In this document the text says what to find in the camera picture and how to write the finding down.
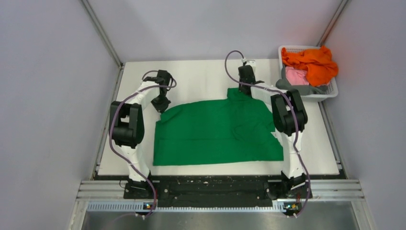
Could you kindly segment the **green t shirt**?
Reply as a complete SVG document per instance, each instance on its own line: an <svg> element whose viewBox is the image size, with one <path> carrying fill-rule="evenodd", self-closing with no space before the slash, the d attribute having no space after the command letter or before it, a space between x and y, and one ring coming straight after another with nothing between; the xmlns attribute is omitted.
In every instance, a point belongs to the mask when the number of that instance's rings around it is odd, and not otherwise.
<svg viewBox="0 0 406 230"><path fill-rule="evenodd" d="M222 100L185 103L156 122L155 166L282 161L272 113L236 88Z"/></svg>

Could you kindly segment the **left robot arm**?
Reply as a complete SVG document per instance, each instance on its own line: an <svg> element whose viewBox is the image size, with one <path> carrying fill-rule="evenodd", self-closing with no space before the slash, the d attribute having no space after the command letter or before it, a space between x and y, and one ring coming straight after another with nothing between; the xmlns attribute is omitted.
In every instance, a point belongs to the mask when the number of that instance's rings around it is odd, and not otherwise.
<svg viewBox="0 0 406 230"><path fill-rule="evenodd" d="M158 113L165 112L171 103L167 93L176 85L168 71L150 70L143 75L134 93L111 103L108 143L113 153L128 165L128 182L124 188L126 199L157 197L141 146L145 136L143 111L152 105Z"/></svg>

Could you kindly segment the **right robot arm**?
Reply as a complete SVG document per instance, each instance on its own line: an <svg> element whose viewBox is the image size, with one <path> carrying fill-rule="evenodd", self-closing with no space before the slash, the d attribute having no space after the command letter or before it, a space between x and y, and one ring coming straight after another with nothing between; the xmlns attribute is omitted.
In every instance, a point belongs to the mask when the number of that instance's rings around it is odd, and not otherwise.
<svg viewBox="0 0 406 230"><path fill-rule="evenodd" d="M294 197L306 185L309 173L301 156L301 140L308 122L298 90L280 90L255 79L254 69L245 64L238 67L239 90L271 107L276 134L283 149L281 182L270 185L270 199Z"/></svg>

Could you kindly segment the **pink t shirt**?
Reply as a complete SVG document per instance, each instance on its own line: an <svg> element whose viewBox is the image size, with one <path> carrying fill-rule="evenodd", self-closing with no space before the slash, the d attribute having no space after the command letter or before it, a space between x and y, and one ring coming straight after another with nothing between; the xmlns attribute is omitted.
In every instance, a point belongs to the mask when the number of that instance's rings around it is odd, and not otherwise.
<svg viewBox="0 0 406 230"><path fill-rule="evenodd" d="M291 85L310 85L306 75L306 70L285 67L285 77Z"/></svg>

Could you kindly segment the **grey t shirt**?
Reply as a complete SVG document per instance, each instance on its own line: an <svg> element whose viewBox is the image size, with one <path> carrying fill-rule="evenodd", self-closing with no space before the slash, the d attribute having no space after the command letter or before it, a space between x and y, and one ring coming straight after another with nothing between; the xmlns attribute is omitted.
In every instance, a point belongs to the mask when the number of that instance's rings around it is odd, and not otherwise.
<svg viewBox="0 0 406 230"><path fill-rule="evenodd" d="M302 96L312 94L326 94L327 86L291 85L285 77L285 66L281 69L281 79L277 80L276 87L281 90L298 90Z"/></svg>

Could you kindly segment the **orange t shirt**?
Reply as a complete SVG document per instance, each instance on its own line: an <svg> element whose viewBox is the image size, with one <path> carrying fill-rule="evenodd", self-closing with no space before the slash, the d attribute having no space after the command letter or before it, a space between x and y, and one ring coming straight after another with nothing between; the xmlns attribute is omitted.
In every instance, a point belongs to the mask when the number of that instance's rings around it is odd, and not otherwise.
<svg viewBox="0 0 406 230"><path fill-rule="evenodd" d="M306 79L313 87L329 84L339 72L332 52L326 46L306 49L298 53L290 52L283 47L281 57L284 65L307 71Z"/></svg>

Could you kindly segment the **white plastic basket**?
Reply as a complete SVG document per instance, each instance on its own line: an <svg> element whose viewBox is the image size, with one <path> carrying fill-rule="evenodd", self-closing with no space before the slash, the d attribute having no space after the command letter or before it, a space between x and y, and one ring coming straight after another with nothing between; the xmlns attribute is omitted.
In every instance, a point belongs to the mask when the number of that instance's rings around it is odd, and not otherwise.
<svg viewBox="0 0 406 230"><path fill-rule="evenodd" d="M317 102L338 95L338 66L328 48L288 45L280 46L278 52L279 89L297 89L303 98Z"/></svg>

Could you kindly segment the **left aluminium frame post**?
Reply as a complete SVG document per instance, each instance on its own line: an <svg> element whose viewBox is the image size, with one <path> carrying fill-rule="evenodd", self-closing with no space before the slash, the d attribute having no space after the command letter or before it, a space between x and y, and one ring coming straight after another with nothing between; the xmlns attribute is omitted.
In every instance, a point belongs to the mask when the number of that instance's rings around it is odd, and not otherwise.
<svg viewBox="0 0 406 230"><path fill-rule="evenodd" d="M109 39L106 31L103 28L102 23L100 22L95 10L93 9L91 3L88 0L79 0L80 4L82 5L84 11L86 12L89 20L94 27L96 33L98 34L101 42L103 43L104 48L113 59L114 63L118 68L122 68L123 62L120 60L117 52L115 51L111 40Z"/></svg>

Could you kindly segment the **aluminium frame post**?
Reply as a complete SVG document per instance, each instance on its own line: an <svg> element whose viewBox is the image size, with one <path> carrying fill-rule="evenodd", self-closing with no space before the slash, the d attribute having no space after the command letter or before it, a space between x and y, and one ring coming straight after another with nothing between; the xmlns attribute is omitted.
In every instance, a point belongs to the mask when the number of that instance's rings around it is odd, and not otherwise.
<svg viewBox="0 0 406 230"><path fill-rule="evenodd" d="M328 40L328 37L332 33L335 25L337 24L338 20L340 19L341 15L345 11L345 9L348 7L348 5L352 2L352 0L341 0L336 11L334 12L333 16L331 17L331 20L327 24L323 34L321 35L318 43L316 46L322 46L325 44L325 42Z"/></svg>
<svg viewBox="0 0 406 230"><path fill-rule="evenodd" d="M96 33L98 34L101 42L103 43L104 48L113 59L114 63L118 68L122 68L123 62L120 60L117 52L115 51L111 40L109 39L106 31L103 28L102 23L100 22L95 10L93 9L91 3L88 0L79 0L80 4L82 5L84 11L86 12L89 20L94 27Z"/></svg>

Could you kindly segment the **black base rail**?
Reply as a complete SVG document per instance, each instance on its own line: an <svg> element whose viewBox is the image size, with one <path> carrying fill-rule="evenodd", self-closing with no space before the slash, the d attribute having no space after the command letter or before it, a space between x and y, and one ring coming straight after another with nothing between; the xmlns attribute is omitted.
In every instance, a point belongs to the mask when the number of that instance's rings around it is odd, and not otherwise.
<svg viewBox="0 0 406 230"><path fill-rule="evenodd" d="M146 182L127 181L124 199L151 199L158 207L243 208L271 207L278 199L295 203L312 198L304 175L157 176Z"/></svg>

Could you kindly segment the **right aluminium frame post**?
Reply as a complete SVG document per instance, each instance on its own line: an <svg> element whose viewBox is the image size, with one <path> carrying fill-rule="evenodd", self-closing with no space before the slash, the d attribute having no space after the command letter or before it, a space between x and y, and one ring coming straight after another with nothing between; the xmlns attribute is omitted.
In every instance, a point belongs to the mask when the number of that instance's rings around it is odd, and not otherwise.
<svg viewBox="0 0 406 230"><path fill-rule="evenodd" d="M348 5L352 2L352 0L341 0L336 11L334 12L333 16L331 17L331 20L327 24L323 34L321 35L318 43L316 46L322 46L325 44L325 42L328 40L328 37L332 33L335 25L337 24L338 20L340 19L341 15L345 11L345 9L348 7Z"/></svg>

